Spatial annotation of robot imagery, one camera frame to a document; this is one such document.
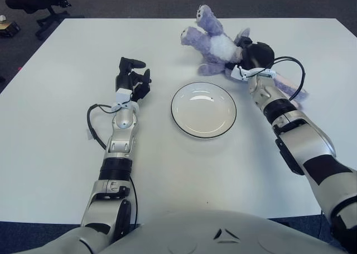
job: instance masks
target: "white cable clip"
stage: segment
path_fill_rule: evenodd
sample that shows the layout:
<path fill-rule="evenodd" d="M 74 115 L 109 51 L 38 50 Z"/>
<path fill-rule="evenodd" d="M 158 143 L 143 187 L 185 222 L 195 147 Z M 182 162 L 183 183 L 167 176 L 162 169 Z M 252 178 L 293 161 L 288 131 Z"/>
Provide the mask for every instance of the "white cable clip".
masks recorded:
<path fill-rule="evenodd" d="M 238 79 L 240 81 L 248 81 L 249 77 L 254 75 L 262 75 L 271 78 L 275 78 L 276 72 L 272 69 L 253 68 L 251 70 L 244 70 L 241 66 L 235 66 L 230 74 L 230 77 Z"/>
<path fill-rule="evenodd" d="M 122 103 L 122 104 L 114 102 L 112 105 L 112 112 L 118 111 L 121 108 L 125 108 L 125 109 L 133 108 L 133 110 L 136 114 L 139 113 L 139 104 L 136 102 L 133 102 L 132 100 L 130 100 L 129 102 Z"/>
<path fill-rule="evenodd" d="M 112 105 L 112 112 L 115 112 L 123 107 L 124 104 L 130 102 L 132 98 L 132 91 L 126 88 L 119 88 L 115 93 L 115 103 Z"/>

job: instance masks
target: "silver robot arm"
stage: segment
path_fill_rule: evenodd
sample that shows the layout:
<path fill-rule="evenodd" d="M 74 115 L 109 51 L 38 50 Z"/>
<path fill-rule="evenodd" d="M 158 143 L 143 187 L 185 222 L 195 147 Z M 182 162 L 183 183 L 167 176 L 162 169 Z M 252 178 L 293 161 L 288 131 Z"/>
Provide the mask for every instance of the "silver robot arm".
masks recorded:
<path fill-rule="evenodd" d="M 254 103 L 272 125 L 285 162 L 307 177 L 333 236 L 355 253 L 357 172 L 336 160 L 330 138 L 275 87 L 269 72 L 250 77 L 248 85 Z"/>
<path fill-rule="evenodd" d="M 126 197 L 131 189 L 132 153 L 138 128 L 137 100 L 150 90 L 150 75 L 147 69 L 139 75 L 132 68 L 144 68 L 145 63 L 122 58 L 116 82 L 116 102 L 112 111 L 113 134 L 105 149 L 98 180 L 94 183 L 88 205 L 79 228 L 70 230 L 61 237 L 40 248 L 25 251 L 27 254 L 96 254 L 129 233 L 131 203 Z M 91 106 L 90 111 L 98 107 Z"/>

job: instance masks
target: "black cable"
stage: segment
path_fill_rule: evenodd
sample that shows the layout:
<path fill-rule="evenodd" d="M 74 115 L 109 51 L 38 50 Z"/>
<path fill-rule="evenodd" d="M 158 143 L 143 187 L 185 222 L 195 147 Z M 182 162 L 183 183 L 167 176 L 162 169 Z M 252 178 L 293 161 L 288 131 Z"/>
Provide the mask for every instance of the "black cable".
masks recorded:
<path fill-rule="evenodd" d="M 294 94 L 291 95 L 291 97 L 289 98 L 289 100 L 293 100 L 296 98 L 296 96 L 300 93 L 302 87 L 303 87 L 303 84 L 305 82 L 305 69 L 303 68 L 302 64 L 300 61 L 298 61 L 297 59 L 295 59 L 294 57 L 289 57 L 289 56 L 283 56 L 283 57 L 277 57 L 276 59 L 274 59 L 274 64 L 277 64 L 277 63 L 280 63 L 281 61 L 278 61 L 278 62 L 275 62 L 277 60 L 281 60 L 281 61 L 286 61 L 286 60 L 289 60 L 289 61 L 293 61 L 294 63 L 298 64 L 301 68 L 301 72 L 302 72 L 302 75 L 301 75 L 301 81 L 300 81 L 300 85 L 299 87 L 296 89 L 296 91 L 294 92 Z"/>
<path fill-rule="evenodd" d="M 319 233 L 317 234 L 317 239 L 320 239 L 320 234 L 321 234 L 321 230 L 322 230 L 322 215 L 324 213 L 321 210 L 321 214 L 320 214 L 320 227 L 319 227 Z"/>
<path fill-rule="evenodd" d="M 280 63 L 282 61 L 293 61 L 294 63 L 297 63 L 300 68 L 301 68 L 301 71 L 302 71 L 302 75 L 301 75 L 301 81 L 300 81 L 300 85 L 299 87 L 296 89 L 296 91 L 291 95 L 291 97 L 289 98 L 290 101 L 292 101 L 293 99 L 296 98 L 296 96 L 300 93 L 302 87 L 303 87 L 303 84 L 305 82 L 305 69 L 304 67 L 302 66 L 301 62 L 298 61 L 297 59 L 295 59 L 294 57 L 290 57 L 290 56 L 282 56 L 282 57 L 277 57 L 275 58 L 271 63 L 269 63 L 267 65 L 266 68 L 262 69 L 261 71 L 255 73 L 255 74 L 252 74 L 250 76 L 247 76 L 247 78 L 250 78 L 250 77 L 253 77 L 257 74 L 260 74 L 261 72 L 265 71 L 266 69 L 269 69 L 269 67 L 272 67 L 274 64 L 277 64 L 277 63 Z"/>
<path fill-rule="evenodd" d="M 101 147 L 102 147 L 103 149 L 106 149 L 107 146 L 106 146 L 105 143 L 98 137 L 98 135 L 97 135 L 95 129 L 93 128 L 93 126 L 92 126 L 91 123 L 90 123 L 90 112 L 91 112 L 92 110 L 94 110 L 96 107 L 99 107 L 104 113 L 116 113 L 116 112 L 119 111 L 121 108 L 118 109 L 118 110 L 116 110 L 116 111 L 114 111 L 114 112 L 105 111 L 102 107 L 111 108 L 111 106 L 105 105 L 105 104 L 93 104 L 92 106 L 90 106 L 90 107 L 88 108 L 88 111 L 87 111 L 87 125 L 88 125 L 88 128 L 89 128 L 89 131 L 90 131 L 91 135 L 93 136 L 93 138 L 94 138 L 96 141 L 98 141 L 98 143 L 101 145 Z M 130 179 L 130 182 L 131 182 L 132 185 L 133 185 L 134 196 L 135 196 L 135 208 L 136 208 L 136 212 L 135 212 L 134 226 L 135 226 L 135 228 L 136 228 L 137 221 L 138 221 L 138 211 L 139 211 L 139 210 L 138 210 L 138 209 L 139 209 L 139 207 L 138 207 L 138 196 L 137 196 L 137 194 L 136 194 L 136 189 L 135 189 L 135 185 L 134 185 L 134 181 L 133 181 L 132 177 L 130 176 L 129 179 Z"/>
<path fill-rule="evenodd" d="M 136 189 L 135 189 L 135 185 L 133 182 L 132 177 L 130 176 L 130 182 L 133 185 L 133 190 L 134 190 L 134 196 L 135 196 L 135 221 L 134 221 L 134 229 L 136 229 L 136 224 L 138 222 L 138 211 L 139 211 L 139 207 L 138 207 L 138 196 L 136 195 Z"/>

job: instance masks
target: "dark carpet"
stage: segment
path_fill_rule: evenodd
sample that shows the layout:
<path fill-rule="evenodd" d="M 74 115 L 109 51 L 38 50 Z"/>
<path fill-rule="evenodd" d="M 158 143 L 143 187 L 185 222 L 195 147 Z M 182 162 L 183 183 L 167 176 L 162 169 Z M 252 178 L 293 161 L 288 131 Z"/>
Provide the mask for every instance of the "dark carpet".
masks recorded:
<path fill-rule="evenodd" d="M 317 17 L 337 18 L 357 35 L 357 0 L 68 0 L 72 15 L 93 18 L 193 18 L 200 4 L 210 5 L 217 17 Z M 34 34 L 36 19 L 47 16 L 46 11 L 27 15 L 6 7 L 0 0 L 0 15 L 16 21 L 21 32 L 11 39 L 0 39 L 0 76 L 11 81 L 32 54 L 41 46 Z M 275 221 L 317 237 L 320 216 L 275 219 Z M 42 246 L 74 228 L 68 224 L 28 224 L 0 222 L 0 253 L 11 253 Z M 322 218 L 320 238 L 338 246 L 329 234 L 329 225 Z"/>

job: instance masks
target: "robot forearm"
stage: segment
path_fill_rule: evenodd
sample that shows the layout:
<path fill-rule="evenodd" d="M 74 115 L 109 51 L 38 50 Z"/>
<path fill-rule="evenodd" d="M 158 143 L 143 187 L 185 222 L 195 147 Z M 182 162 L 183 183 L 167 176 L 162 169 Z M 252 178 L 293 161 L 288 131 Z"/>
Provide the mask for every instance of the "robot forearm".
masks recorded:
<path fill-rule="evenodd" d="M 112 106 L 116 112 L 112 120 L 113 134 L 81 222 L 82 227 L 106 234 L 109 243 L 129 232 L 131 203 L 126 197 L 131 188 L 132 153 L 138 128 L 136 101 L 149 92 L 151 82 L 148 69 L 144 75 L 132 69 L 145 66 L 138 60 L 124 57 L 120 60 L 120 73 L 115 79 L 116 101 Z"/>
<path fill-rule="evenodd" d="M 285 162 L 294 173 L 307 177 L 334 236 L 355 251 L 357 172 L 335 159 L 330 138 L 290 103 L 271 76 L 253 76 L 248 84 L 255 104 L 272 125 Z"/>

